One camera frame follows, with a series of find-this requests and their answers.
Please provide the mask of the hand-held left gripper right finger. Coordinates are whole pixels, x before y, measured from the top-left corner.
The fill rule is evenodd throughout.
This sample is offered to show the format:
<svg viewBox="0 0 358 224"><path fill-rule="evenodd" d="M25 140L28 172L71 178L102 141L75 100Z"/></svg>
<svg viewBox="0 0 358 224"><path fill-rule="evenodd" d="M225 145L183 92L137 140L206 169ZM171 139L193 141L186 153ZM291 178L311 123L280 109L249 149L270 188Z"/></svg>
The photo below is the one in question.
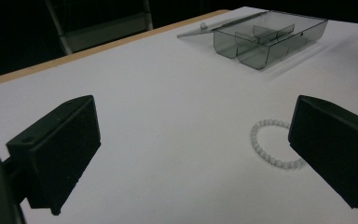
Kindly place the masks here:
<svg viewBox="0 0 358 224"><path fill-rule="evenodd" d="M358 208L358 115L300 95L288 141L350 207Z"/></svg>

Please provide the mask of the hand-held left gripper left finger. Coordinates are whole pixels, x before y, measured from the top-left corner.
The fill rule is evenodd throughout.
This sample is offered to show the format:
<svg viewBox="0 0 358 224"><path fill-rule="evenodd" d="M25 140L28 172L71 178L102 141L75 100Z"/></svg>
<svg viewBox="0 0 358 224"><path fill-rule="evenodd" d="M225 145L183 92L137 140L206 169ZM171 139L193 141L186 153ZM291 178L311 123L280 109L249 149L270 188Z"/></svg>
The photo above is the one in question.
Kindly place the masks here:
<svg viewBox="0 0 358 224"><path fill-rule="evenodd" d="M94 97L69 100L7 142L15 166L29 180L33 208L57 216L101 146Z"/></svg>

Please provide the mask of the grey metal stand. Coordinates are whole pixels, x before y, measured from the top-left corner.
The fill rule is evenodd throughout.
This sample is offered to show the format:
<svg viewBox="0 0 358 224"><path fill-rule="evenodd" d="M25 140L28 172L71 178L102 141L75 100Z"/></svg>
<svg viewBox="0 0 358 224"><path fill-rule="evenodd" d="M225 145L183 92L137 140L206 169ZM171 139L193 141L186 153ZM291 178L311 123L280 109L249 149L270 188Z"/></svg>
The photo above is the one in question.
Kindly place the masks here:
<svg viewBox="0 0 358 224"><path fill-rule="evenodd" d="M69 55L153 29L149 0L44 0Z"/></svg>

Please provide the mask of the clear grey plastic compartment box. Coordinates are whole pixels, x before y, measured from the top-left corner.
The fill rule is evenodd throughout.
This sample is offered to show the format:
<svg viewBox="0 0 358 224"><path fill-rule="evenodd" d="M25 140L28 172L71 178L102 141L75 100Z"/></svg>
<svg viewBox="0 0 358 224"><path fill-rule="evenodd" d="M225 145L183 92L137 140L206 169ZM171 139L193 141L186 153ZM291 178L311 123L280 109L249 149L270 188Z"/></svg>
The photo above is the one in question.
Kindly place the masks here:
<svg viewBox="0 0 358 224"><path fill-rule="evenodd" d="M324 34L327 19L280 11L219 21L179 34L213 36L216 53L263 70L317 42Z"/></svg>

